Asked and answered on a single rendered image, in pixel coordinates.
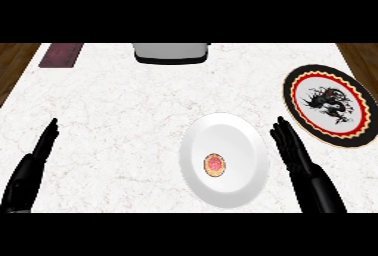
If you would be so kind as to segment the dark maroon flat mat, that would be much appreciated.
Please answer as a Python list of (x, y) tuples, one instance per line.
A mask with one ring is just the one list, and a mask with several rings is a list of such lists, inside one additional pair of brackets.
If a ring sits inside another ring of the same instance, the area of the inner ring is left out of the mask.
[(72, 68), (83, 43), (52, 43), (40, 61), (40, 68)]

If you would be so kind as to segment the pink frosted cupcake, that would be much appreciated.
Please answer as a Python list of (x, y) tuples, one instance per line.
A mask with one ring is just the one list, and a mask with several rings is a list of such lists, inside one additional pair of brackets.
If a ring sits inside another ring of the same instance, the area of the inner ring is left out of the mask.
[(211, 153), (204, 159), (204, 170), (210, 177), (220, 177), (226, 170), (226, 162), (223, 157)]

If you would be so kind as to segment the black red dragon plate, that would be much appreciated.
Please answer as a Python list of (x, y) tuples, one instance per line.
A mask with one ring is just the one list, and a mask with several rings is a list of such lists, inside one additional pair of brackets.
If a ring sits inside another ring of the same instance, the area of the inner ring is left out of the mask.
[(378, 136), (378, 104), (362, 84), (325, 65), (295, 68), (282, 85), (283, 102), (303, 129), (325, 143), (366, 146)]

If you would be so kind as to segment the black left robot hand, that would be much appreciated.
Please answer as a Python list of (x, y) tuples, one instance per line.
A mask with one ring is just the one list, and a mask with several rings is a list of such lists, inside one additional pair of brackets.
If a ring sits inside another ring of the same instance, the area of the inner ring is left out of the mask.
[(44, 164), (57, 135), (57, 119), (53, 118), (40, 135), (32, 152), (22, 157), (12, 173), (0, 202), (1, 214), (31, 212), (41, 184)]

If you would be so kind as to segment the plain white plate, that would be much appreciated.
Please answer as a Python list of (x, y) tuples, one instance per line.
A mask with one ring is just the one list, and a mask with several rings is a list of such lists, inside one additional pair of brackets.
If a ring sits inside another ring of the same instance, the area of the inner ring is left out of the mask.
[[(226, 162), (220, 177), (210, 177), (204, 170), (211, 153)], [(267, 150), (257, 130), (241, 117), (227, 113), (201, 117), (186, 131), (179, 156), (186, 184), (204, 202), (235, 208), (257, 197), (267, 180)]]

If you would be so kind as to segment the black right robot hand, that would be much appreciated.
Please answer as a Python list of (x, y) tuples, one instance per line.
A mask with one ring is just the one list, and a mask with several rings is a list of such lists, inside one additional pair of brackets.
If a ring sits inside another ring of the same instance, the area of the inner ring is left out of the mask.
[(289, 173), (301, 212), (345, 213), (345, 205), (331, 178), (311, 161), (300, 136), (282, 116), (273, 124), (270, 136)]

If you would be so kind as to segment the white appliance with black base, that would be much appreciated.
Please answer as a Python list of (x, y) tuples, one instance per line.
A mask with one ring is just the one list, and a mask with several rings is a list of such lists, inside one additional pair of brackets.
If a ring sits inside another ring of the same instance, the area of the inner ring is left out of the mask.
[(208, 43), (133, 43), (134, 58), (145, 64), (198, 64), (207, 60), (208, 46)]

